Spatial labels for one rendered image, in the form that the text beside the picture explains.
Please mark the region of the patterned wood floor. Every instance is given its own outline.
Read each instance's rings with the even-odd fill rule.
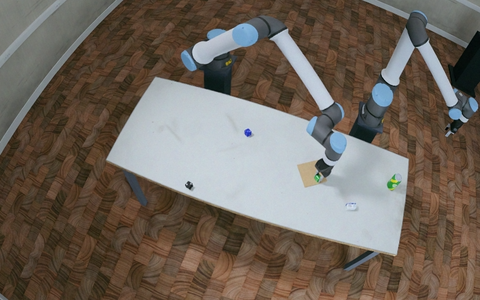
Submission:
[[[417,51],[374,144],[410,159],[396,257],[279,229],[142,182],[106,156],[155,76],[203,85],[183,49],[260,14],[284,21],[341,103],[348,133],[405,19],[360,0],[125,0],[56,74],[0,156],[0,291],[9,299],[480,299],[480,121],[444,137]],[[429,33],[444,69],[463,49]],[[319,109],[273,42],[235,52],[232,94]]]

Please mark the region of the green object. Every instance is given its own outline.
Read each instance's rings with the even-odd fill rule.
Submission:
[[[315,181],[318,183],[320,182],[320,180],[322,180],[322,176],[319,173],[317,173],[314,178],[315,178]]]
[[[393,191],[401,182],[402,176],[397,173],[387,182],[387,188]]]

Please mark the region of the table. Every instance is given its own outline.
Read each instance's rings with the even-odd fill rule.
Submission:
[[[124,170],[143,205],[136,175],[236,214],[367,250],[346,269],[378,253],[395,256],[408,159],[345,135],[347,148],[327,182],[305,188],[297,165],[324,151],[307,125],[270,107],[156,78],[107,162]],[[403,183],[390,191],[395,173]],[[350,202],[355,211],[346,210]]]

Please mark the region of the table leg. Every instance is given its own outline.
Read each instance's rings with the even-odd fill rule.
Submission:
[[[367,251],[364,254],[360,255],[356,259],[348,262],[343,269],[345,271],[350,271],[351,269],[354,269],[358,266],[360,266],[362,263],[365,263],[367,260],[374,258],[377,256],[379,253],[378,252],[373,252],[373,251]]]
[[[123,170],[123,174],[125,174],[125,177],[127,177],[127,181],[130,184],[130,187],[133,190],[133,193],[135,193],[135,196],[137,196],[138,202],[142,204],[143,206],[147,205],[147,198],[145,198],[145,195],[143,194],[143,191],[138,184],[137,177],[135,177],[134,174]]]

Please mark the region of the wall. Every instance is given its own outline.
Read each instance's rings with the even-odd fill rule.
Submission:
[[[81,41],[121,3],[121,0],[60,2],[41,0],[38,1],[38,5],[33,5],[34,0],[16,0],[22,4],[15,6],[12,4],[14,1],[0,1],[2,14],[7,14],[4,9],[10,8],[9,20],[15,23],[11,24],[12,32],[2,30],[0,40],[5,37],[11,41],[16,34],[22,35],[21,29],[29,26],[23,16],[28,16],[27,19],[31,20],[34,16],[40,16],[43,13],[42,10],[49,9],[50,7],[46,8],[48,4],[61,3],[61,5],[0,67],[0,152],[3,151],[36,98],[66,59]],[[7,42],[2,42],[0,49],[7,49],[9,45],[6,44]]]
[[[414,10],[425,13],[430,30],[466,47],[480,31],[480,0],[365,0],[405,16]]]

